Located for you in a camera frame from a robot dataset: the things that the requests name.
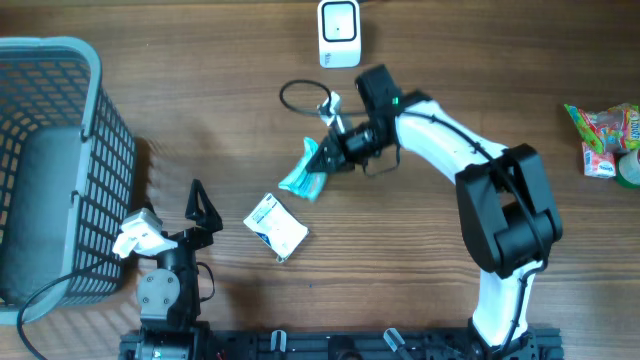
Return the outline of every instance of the wood grain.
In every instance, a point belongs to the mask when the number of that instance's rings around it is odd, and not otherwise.
[[[216,276],[201,317],[214,329],[466,324],[478,269],[460,238],[454,188],[423,160],[403,152],[398,171],[373,180],[333,176],[315,204],[277,189],[303,137],[326,133],[286,111],[279,87],[319,80],[358,110],[353,79],[386,63],[405,90],[429,93],[474,131],[541,153],[565,235],[536,278],[529,320],[561,328],[568,359],[637,358],[639,193],[581,175],[579,138],[561,104],[638,103],[640,4],[369,4],[362,66],[332,71],[318,65],[315,6],[2,9],[0,35],[72,35],[98,50],[103,85],[148,148],[140,171],[168,230],[189,225],[189,185],[203,181],[225,224],[198,252]],[[242,224],[265,192],[312,231],[284,265]],[[153,267],[142,262],[137,273]],[[203,278],[202,291],[210,288]],[[113,358],[118,336],[138,325],[134,290],[129,281],[103,304],[55,311],[27,334],[52,359]],[[0,339],[0,357],[28,358],[13,327],[0,328]]]

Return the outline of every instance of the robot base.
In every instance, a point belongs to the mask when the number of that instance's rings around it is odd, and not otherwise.
[[[274,352],[272,334],[267,332],[220,331],[209,333],[208,344],[200,344],[206,350],[201,359],[214,360],[469,360],[477,359],[469,355],[467,328],[433,329],[425,332],[401,332],[405,341],[405,354],[394,353],[383,340],[382,332],[327,332],[327,333],[287,333],[285,353]],[[558,329],[529,328],[526,346],[506,358],[508,360],[563,360],[564,350]],[[120,359],[133,359],[136,347],[140,351],[140,336],[122,337]],[[142,359],[162,360],[192,359],[191,356],[156,353],[156,357],[141,356]]]

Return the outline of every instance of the gray plastic basket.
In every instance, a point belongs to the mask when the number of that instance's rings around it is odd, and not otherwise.
[[[82,40],[0,39],[0,324],[15,324],[42,285],[102,259],[24,319],[96,303],[121,283],[111,248],[129,211],[135,144],[100,84],[100,58]]]

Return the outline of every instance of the small white device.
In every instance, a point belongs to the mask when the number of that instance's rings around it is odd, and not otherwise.
[[[153,256],[168,249],[178,247],[178,243],[162,236],[162,220],[148,209],[141,209],[127,216],[120,226],[113,252],[121,258],[131,251],[140,255]]]
[[[360,63],[360,5],[356,0],[323,0],[318,4],[318,43],[322,67]]]

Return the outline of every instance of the white robotic arm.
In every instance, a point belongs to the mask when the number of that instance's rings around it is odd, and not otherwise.
[[[427,160],[454,184],[457,173],[471,164],[484,164],[487,158],[453,130],[407,113],[433,116],[448,122],[479,143],[492,157],[500,157],[507,148],[476,135],[442,111],[435,100],[421,101],[407,107],[406,112],[396,118],[398,142],[406,150]]]
[[[384,65],[362,74],[356,86],[369,121],[351,128],[332,93],[319,107],[331,130],[307,170],[333,173],[360,164],[366,172],[370,157],[396,145],[442,172],[456,187],[462,237],[481,268],[470,330],[485,359],[507,357],[524,346],[534,274],[546,268],[551,244],[562,236],[540,157],[528,145],[509,149],[478,136],[425,94],[403,94]],[[502,190],[517,201],[502,206]]]
[[[406,109],[406,113],[434,116],[446,121],[471,139],[479,143],[492,157],[498,158],[506,146],[490,142],[467,129],[447,115],[435,100],[422,101]],[[487,163],[487,158],[453,130],[422,117],[401,114],[396,118],[396,133],[400,145],[427,160],[452,183],[455,175],[471,164]],[[478,334],[490,346],[500,346],[508,336],[511,321],[519,306],[520,279],[529,270],[542,266],[541,261],[532,261],[518,268],[507,278],[496,273],[480,272],[480,295],[473,313],[473,324]],[[527,279],[528,286],[523,299],[519,326],[513,338],[519,338],[527,330],[526,310],[533,283],[533,275]]]

